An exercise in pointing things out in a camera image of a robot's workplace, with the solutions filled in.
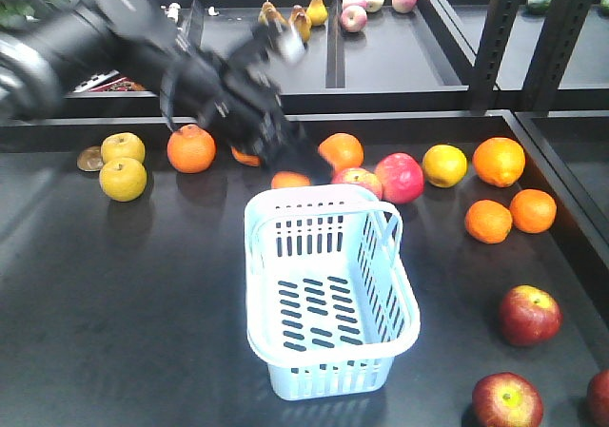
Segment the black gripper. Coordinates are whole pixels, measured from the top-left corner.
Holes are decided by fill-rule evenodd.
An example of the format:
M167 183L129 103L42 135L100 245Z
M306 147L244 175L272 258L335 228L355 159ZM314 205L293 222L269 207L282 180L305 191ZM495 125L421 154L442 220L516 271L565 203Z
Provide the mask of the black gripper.
M199 111L199 122L231 146L259 157L274 172L290 171L313 184L328 184L332 165L305 130L286 119L279 87L254 67L271 52L296 60L305 47L295 29L275 21L255 25L226 57L204 50L202 57L218 74L219 88Z

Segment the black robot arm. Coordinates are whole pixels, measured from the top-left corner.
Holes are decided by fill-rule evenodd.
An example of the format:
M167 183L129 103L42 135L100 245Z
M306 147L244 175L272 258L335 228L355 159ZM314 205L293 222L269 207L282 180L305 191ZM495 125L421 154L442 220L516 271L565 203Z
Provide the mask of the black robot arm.
M256 25L227 56L202 49L150 0L80 0L17 32L1 35L1 117L49 117L96 72L114 69L154 93L162 115L176 111L264 167L326 184L331 164L301 124L286 118L280 91L254 65L270 54L295 62L305 52L295 29Z

